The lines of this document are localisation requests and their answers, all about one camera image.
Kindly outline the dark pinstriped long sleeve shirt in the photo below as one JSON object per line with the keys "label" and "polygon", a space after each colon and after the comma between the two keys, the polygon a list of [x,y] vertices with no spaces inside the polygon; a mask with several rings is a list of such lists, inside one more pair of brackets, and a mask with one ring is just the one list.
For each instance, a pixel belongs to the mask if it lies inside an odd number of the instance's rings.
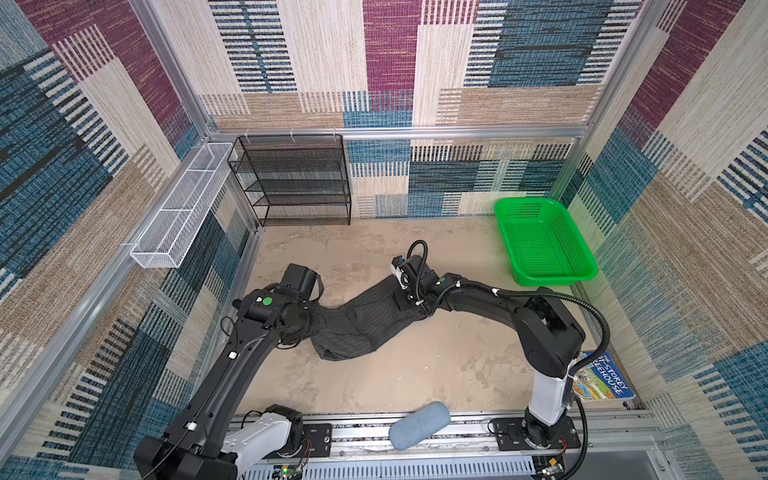
{"label": "dark pinstriped long sleeve shirt", "polygon": [[326,308],[327,328],[310,338],[318,356],[326,361],[370,354],[412,323],[427,318],[409,303],[393,276],[342,305]]}

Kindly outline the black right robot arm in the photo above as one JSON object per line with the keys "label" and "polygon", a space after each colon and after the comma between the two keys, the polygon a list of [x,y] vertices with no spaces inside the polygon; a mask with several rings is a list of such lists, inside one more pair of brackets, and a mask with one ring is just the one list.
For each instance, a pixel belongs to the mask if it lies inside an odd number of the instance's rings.
{"label": "black right robot arm", "polygon": [[572,369],[585,340],[583,329],[555,293],[546,288],[532,293],[503,291],[458,274],[440,276],[418,255],[394,258],[391,271],[407,299],[429,316],[438,309],[467,312],[516,331],[534,369],[522,431],[531,447],[552,446],[568,429]]}

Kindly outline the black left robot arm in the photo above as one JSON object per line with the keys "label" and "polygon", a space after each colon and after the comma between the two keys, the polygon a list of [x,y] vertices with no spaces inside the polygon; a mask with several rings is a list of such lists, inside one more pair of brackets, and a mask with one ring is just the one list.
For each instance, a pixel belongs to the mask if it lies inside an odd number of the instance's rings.
{"label": "black left robot arm", "polygon": [[291,264],[280,282],[234,301],[232,331],[192,399],[160,437],[139,443],[133,458],[142,478],[237,479],[271,454],[306,451],[302,415],[288,407],[273,405],[236,432],[229,427],[267,356],[308,337],[310,303],[323,291],[316,272]]}

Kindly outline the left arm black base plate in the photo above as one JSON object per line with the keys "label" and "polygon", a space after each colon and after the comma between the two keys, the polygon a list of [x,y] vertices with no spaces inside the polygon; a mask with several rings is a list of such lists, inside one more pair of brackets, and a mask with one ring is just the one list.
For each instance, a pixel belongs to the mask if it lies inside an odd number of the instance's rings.
{"label": "left arm black base plate", "polygon": [[285,453],[291,458],[328,458],[331,454],[333,427],[330,423],[303,424],[301,430],[292,427]]}

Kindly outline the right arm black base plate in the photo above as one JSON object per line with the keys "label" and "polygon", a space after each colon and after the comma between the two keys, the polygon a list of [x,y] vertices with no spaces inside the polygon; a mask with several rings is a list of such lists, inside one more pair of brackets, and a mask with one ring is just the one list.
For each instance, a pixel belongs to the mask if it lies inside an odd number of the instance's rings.
{"label": "right arm black base plate", "polygon": [[569,416],[553,426],[533,417],[502,417],[491,420],[489,427],[500,451],[562,451],[582,446],[582,438]]}

